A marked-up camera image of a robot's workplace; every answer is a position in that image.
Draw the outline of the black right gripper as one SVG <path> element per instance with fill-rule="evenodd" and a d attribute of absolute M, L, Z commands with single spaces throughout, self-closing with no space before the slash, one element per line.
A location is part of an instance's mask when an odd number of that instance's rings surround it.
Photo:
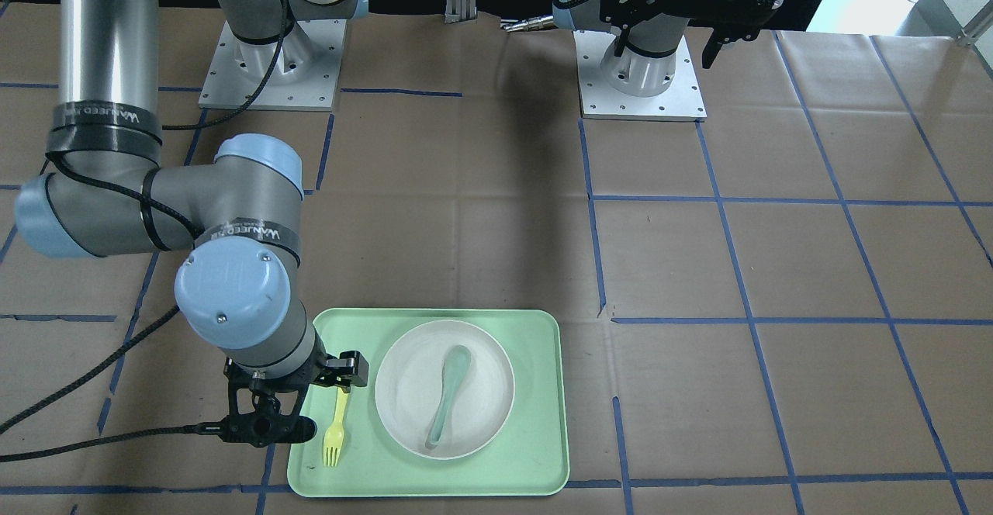
<path fill-rule="evenodd" d="M 365 387 L 369 362 L 359 351 L 333 356 L 313 350 L 300 367 L 278 378 L 252 375 L 231 359 L 227 359 L 224 374 L 228 380 L 228 414 L 221 420 L 221 440 L 262 448 L 274 442 L 298 444 L 312 440 L 317 425 L 301 415 L 312 385 L 334 385 L 345 392 L 352 387 Z"/>

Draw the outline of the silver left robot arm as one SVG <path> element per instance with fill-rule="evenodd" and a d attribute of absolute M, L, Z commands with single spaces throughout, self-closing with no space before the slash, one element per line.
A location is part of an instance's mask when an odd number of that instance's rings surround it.
<path fill-rule="evenodd" d="M 602 70 L 611 86 L 634 97 L 662 94 L 674 74 L 674 56 L 686 27 L 701 21 L 712 29 L 703 67 L 720 49 L 751 41 L 784 0 L 552 0 L 557 27 L 609 32 Z"/>

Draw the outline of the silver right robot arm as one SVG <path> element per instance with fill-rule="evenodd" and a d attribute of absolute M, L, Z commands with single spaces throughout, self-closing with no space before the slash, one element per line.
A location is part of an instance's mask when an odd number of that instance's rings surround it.
<path fill-rule="evenodd" d="M 177 313 L 226 354 L 228 414 L 215 423 L 124 434 L 302 444 L 312 385 L 368 383 L 357 351 L 326 352 L 298 292 L 302 161 L 259 133 L 220 144 L 212 163 L 163 168 L 157 118 L 158 0 L 61 0 L 60 97 L 46 157 L 22 184 L 16 226 L 52 258 L 188 251 L 176 303 L 77 381 L 2 424 L 9 430 L 88 383 Z"/>

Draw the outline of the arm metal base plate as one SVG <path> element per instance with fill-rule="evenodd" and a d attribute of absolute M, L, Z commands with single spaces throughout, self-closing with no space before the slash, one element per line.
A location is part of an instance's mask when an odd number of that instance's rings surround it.
<path fill-rule="evenodd" d="M 581 115 L 585 119 L 702 122 L 708 111 L 686 38 L 675 52 L 649 58 L 624 49 L 617 37 L 575 31 Z"/>
<path fill-rule="evenodd" d="M 345 19 L 296 23 L 267 81 L 262 78 L 275 45 L 246 43 L 224 25 L 203 81 L 199 105 L 233 111 L 259 91 L 249 106 L 252 111 L 332 111 L 348 24 Z"/>

